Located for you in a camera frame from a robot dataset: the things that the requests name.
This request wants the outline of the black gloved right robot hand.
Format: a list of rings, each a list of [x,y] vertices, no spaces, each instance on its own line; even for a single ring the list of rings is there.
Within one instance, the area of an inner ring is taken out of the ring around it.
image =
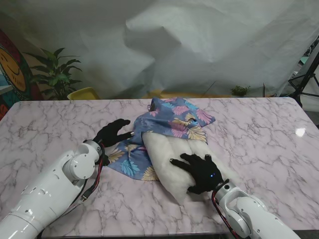
[[[189,192],[199,195],[203,192],[214,191],[224,182],[220,170],[212,161],[211,155],[207,154],[202,159],[196,154],[183,153],[180,158],[187,163],[177,159],[170,159],[169,161],[172,165],[183,169],[193,177],[195,185],[188,188]]]

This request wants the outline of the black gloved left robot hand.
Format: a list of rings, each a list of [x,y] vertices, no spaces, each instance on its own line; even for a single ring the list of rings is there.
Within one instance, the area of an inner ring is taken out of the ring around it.
[[[111,147],[123,140],[129,139],[134,136],[134,132],[129,131],[123,134],[118,134],[118,132],[130,123],[131,121],[128,119],[117,119],[99,130],[93,141],[97,144],[101,143],[104,147]]]

